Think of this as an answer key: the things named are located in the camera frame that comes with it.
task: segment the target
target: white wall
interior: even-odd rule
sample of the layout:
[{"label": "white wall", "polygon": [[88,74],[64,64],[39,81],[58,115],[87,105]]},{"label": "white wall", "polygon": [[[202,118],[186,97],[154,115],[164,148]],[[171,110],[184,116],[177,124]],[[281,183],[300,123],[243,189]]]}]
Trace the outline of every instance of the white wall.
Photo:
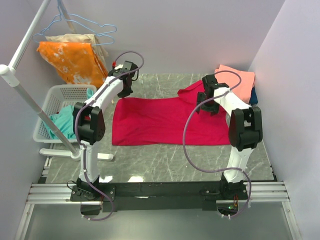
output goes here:
[{"label": "white wall", "polygon": [[[37,8],[39,2],[32,0],[30,4]],[[118,27],[113,34],[115,43],[106,46],[110,65],[123,51],[135,50],[145,57],[144,73],[209,73],[219,64],[247,70],[283,2],[64,0],[70,13]],[[49,25],[57,12],[53,0],[44,25]],[[52,26],[48,34],[63,35],[68,32],[63,30],[65,26]],[[82,27],[78,30],[87,33]]]},{"label": "white wall", "polygon": [[320,228],[320,1],[286,0],[250,71],[264,142],[305,240]]},{"label": "white wall", "polygon": [[[0,9],[0,64],[9,64],[35,12],[25,1],[7,0]],[[54,70],[36,52],[31,42],[16,76],[41,106],[48,89],[61,84]],[[37,115],[16,91],[0,78],[0,239],[16,234],[29,188],[41,176],[45,158],[32,134]]]}]

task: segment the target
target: red cloth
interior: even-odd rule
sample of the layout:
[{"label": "red cloth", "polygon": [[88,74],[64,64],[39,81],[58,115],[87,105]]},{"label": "red cloth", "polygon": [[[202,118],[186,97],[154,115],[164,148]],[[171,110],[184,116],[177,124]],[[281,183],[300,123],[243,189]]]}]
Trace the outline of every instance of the red cloth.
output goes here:
[{"label": "red cloth", "polygon": [[[179,97],[145,99],[122,98],[118,101],[112,124],[112,144],[139,146],[149,144],[182,144],[186,121],[196,107],[202,81],[178,91]],[[194,114],[186,133],[187,145],[227,145],[226,111],[216,115],[200,111]]]}]

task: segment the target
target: gray marble surface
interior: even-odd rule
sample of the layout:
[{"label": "gray marble surface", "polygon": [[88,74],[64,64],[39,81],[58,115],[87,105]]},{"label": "gray marble surface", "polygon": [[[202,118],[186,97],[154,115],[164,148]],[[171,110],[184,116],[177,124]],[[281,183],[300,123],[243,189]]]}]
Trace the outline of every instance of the gray marble surface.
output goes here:
[{"label": "gray marble surface", "polygon": [[[142,74],[133,83],[131,97],[170,98],[177,97],[177,91],[198,81],[204,74]],[[114,154],[114,161],[99,161],[101,182],[177,182],[218,181],[221,173],[204,173],[194,169],[186,160],[181,145],[155,144],[144,146],[112,146],[112,120],[118,99],[110,104],[104,113],[106,133],[99,142],[100,153]],[[56,144],[55,149],[66,149]],[[228,164],[231,146],[188,146],[192,161],[203,169],[225,168]],[[76,180],[80,162],[70,158],[53,157],[46,183],[66,183]],[[258,144],[251,154],[246,172],[252,180],[273,180],[272,168],[263,143]]]}]

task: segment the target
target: laundry basket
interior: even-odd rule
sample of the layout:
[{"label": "laundry basket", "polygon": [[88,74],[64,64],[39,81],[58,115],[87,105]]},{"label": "laundry basket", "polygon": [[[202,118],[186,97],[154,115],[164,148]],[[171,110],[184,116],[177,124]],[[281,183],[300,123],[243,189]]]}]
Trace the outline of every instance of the laundry basket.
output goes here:
[{"label": "laundry basket", "polygon": [[[48,91],[42,110],[48,115],[60,112],[63,107],[75,105],[77,102],[84,103],[87,100],[87,89],[93,90],[95,93],[97,88],[93,85],[85,84],[64,84],[50,88]],[[44,122],[38,118],[34,132],[33,140],[38,143],[62,143],[59,139],[51,139]]]}]

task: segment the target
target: clothes hanger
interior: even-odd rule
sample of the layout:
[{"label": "clothes hanger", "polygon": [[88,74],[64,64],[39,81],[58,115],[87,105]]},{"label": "clothes hanger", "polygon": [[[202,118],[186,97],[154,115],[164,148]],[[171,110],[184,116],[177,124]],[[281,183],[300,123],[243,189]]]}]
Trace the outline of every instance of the clothes hanger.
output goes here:
[{"label": "clothes hanger", "polygon": [[[97,37],[108,37],[108,38],[111,38],[111,42],[93,44],[92,46],[108,45],[108,44],[113,44],[115,42],[115,39],[112,36],[109,35],[110,33],[115,33],[117,31],[117,27],[115,25],[112,25],[112,24],[103,24],[103,25],[101,25],[101,24],[99,24],[99,23],[97,23],[95,21],[89,20],[89,19],[84,18],[84,17],[82,17],[80,15],[67,13],[67,11],[64,9],[64,6],[63,6],[61,0],[57,0],[57,2],[58,2],[57,8],[58,8],[59,14],[54,16],[54,18],[53,18],[52,22],[49,24],[49,26],[47,26],[46,28],[42,29],[39,33],[36,33],[36,34],[34,34],[32,36],[32,40],[33,41],[35,41],[36,43],[39,43],[39,41],[35,40],[35,36],[45,36],[46,31],[48,31],[50,29],[50,27],[54,23],[61,22],[62,19],[64,19],[67,23],[79,24],[80,26],[84,27],[85,29],[91,31]],[[103,27],[106,27],[106,26],[113,27],[114,30],[98,33],[96,31],[92,30],[91,28],[83,25],[82,23],[80,23],[80,22],[78,22],[76,20],[70,19],[69,16],[80,18],[80,19],[85,20],[85,21],[87,21],[89,23],[92,23],[92,24],[95,24],[95,25],[99,26],[100,28],[103,28]]]}]

